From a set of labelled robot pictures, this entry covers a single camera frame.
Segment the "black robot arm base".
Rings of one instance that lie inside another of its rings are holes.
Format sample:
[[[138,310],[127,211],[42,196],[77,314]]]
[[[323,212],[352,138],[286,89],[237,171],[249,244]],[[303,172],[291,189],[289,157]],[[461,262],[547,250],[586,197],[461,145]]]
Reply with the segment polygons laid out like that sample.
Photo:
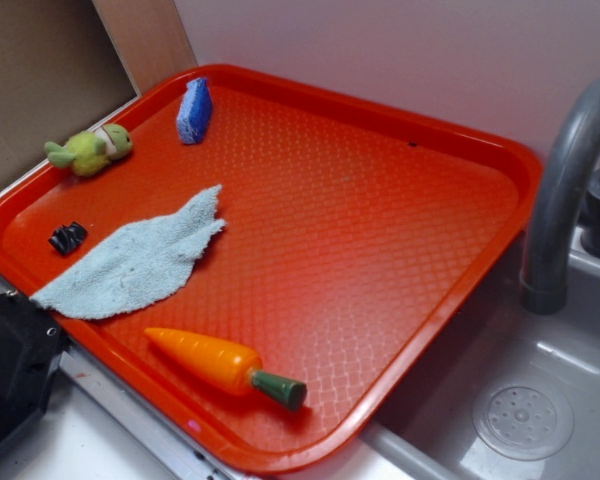
[[[18,291],[0,294],[0,453],[45,415],[65,345],[50,314]]]

